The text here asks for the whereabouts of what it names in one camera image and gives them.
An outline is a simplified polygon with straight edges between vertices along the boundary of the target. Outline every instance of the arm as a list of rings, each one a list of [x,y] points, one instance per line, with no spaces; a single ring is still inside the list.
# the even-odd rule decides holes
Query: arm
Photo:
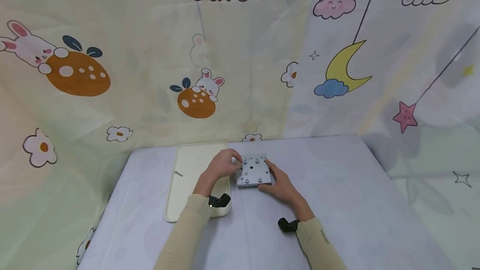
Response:
[[[328,241],[320,220],[315,218],[310,206],[290,182],[287,173],[267,160],[268,167],[275,176],[275,185],[259,185],[261,191],[285,201],[300,221],[297,237],[307,255],[312,270],[346,270],[340,255]]]
[[[241,162],[241,156],[233,149],[222,150],[213,159],[205,172],[200,175],[193,194],[175,223],[154,270],[189,270],[197,251],[203,229],[209,218],[208,197],[218,179],[238,171],[241,163],[233,165],[231,158]]]
[[[299,197],[293,204],[293,210],[300,220],[297,237],[307,255],[312,270],[347,270],[340,255],[325,235],[320,220],[315,218],[307,201]]]

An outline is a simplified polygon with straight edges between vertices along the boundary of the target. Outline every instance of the flower illustration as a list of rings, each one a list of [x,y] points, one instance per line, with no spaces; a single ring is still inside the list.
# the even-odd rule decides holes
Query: flower illustration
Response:
[[[82,261],[83,255],[85,254],[85,251],[87,250],[88,246],[90,245],[90,242],[92,241],[93,234],[95,233],[95,230],[93,227],[90,229],[88,232],[88,235],[86,236],[85,240],[80,243],[78,249],[77,249],[77,265],[80,264]]]
[[[57,153],[52,141],[43,133],[40,128],[35,130],[34,135],[29,135],[23,141],[23,150],[30,154],[30,164],[35,168],[45,166],[46,163],[57,162]]]
[[[242,140],[242,142],[249,142],[249,141],[261,141],[262,140],[262,135],[254,135],[254,134],[247,134],[245,135],[245,138]]]
[[[289,88],[293,87],[293,82],[295,81],[295,78],[297,78],[298,67],[299,67],[299,63],[291,62],[287,66],[287,71],[285,71],[282,74],[282,77],[280,78],[280,80],[283,83],[287,83],[287,87],[289,87]]]
[[[107,134],[107,141],[109,142],[125,142],[132,136],[133,130],[130,130],[127,127],[109,127],[107,129]]]

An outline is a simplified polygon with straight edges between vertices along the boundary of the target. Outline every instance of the pink cloud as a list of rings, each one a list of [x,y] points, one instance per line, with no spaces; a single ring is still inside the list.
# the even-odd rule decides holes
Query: pink cloud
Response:
[[[313,8],[313,14],[323,19],[337,19],[353,11],[356,5],[355,0],[321,0]]]

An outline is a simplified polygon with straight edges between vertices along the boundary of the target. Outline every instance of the black device on wrist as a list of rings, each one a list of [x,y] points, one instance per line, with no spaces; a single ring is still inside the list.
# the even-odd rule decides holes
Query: black device on wrist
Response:
[[[220,198],[210,195],[208,197],[208,205],[213,208],[224,208],[230,202],[230,196],[228,194],[223,194]]]
[[[287,219],[284,217],[278,220],[278,226],[284,233],[294,233],[297,231],[297,227],[299,225],[299,220],[293,220],[292,222],[288,223]]]

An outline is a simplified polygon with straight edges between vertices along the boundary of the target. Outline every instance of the white tablecloth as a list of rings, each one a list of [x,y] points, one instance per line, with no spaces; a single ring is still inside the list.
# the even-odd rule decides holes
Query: white tablecloth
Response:
[[[349,269],[452,270],[429,232],[355,135],[230,143],[266,153],[288,173]],[[163,219],[176,147],[135,150],[79,270],[151,270],[173,228]],[[309,269],[294,234],[277,226],[293,213],[257,188],[232,183],[232,209],[211,219],[193,269]]]

